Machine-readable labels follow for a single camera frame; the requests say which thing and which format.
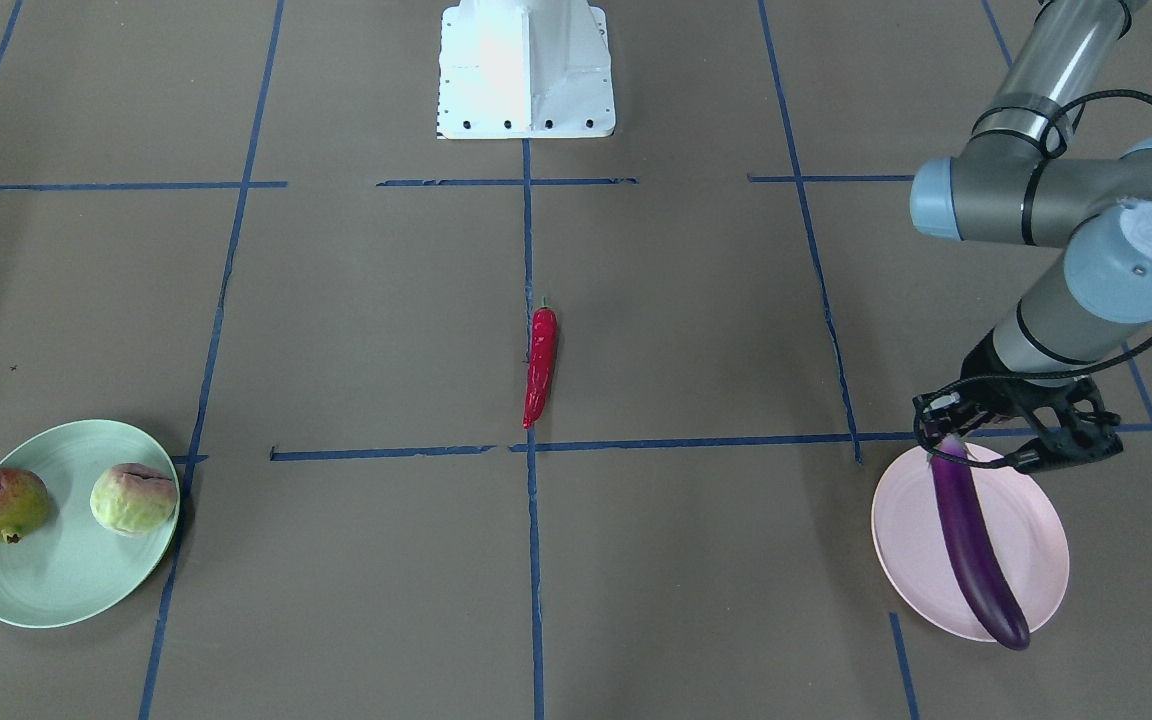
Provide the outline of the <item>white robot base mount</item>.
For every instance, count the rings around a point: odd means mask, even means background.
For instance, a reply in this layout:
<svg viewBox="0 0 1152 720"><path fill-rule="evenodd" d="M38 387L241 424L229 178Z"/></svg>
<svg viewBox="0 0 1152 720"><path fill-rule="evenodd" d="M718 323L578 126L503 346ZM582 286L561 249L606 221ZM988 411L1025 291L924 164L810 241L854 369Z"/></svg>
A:
<svg viewBox="0 0 1152 720"><path fill-rule="evenodd" d="M602 138L616 131L609 28L588 1L461 1L440 18L435 136Z"/></svg>

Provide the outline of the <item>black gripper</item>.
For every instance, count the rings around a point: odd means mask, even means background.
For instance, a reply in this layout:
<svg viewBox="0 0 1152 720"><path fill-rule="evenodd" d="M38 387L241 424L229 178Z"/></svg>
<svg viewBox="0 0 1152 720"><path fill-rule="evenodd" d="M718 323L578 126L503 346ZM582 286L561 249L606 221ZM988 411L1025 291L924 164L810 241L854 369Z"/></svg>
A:
<svg viewBox="0 0 1152 720"><path fill-rule="evenodd" d="M1024 420L1028 441L995 460L954 456L952 437L1006 420ZM992 334L973 347L955 382L914 397L914 438L929 455L973 469L1011 468L1041 473L1101 462L1124 450L1121 418L1102 404L1089 376L1011 372L998 357Z"/></svg>

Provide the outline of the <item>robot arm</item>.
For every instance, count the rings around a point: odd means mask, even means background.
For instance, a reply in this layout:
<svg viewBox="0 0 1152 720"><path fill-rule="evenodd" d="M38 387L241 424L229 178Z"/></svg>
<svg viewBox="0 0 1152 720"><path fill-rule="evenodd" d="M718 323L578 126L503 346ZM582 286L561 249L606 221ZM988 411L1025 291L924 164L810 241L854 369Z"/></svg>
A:
<svg viewBox="0 0 1152 720"><path fill-rule="evenodd" d="M1093 374L1137 355L1152 325L1152 138L1116 159L1071 159L1092 83L1132 28L1138 1L1047 1L972 137L915 174L916 229L955 241L1059 249L986 338L957 381L914 400L916 442L937 464L972 467L963 438L1024 420L1032 438L986 462L1021 473L1120 454L1120 418ZM1152 106L1152 96L1121 91ZM1152 336L1140 350L1152 347Z"/></svg>

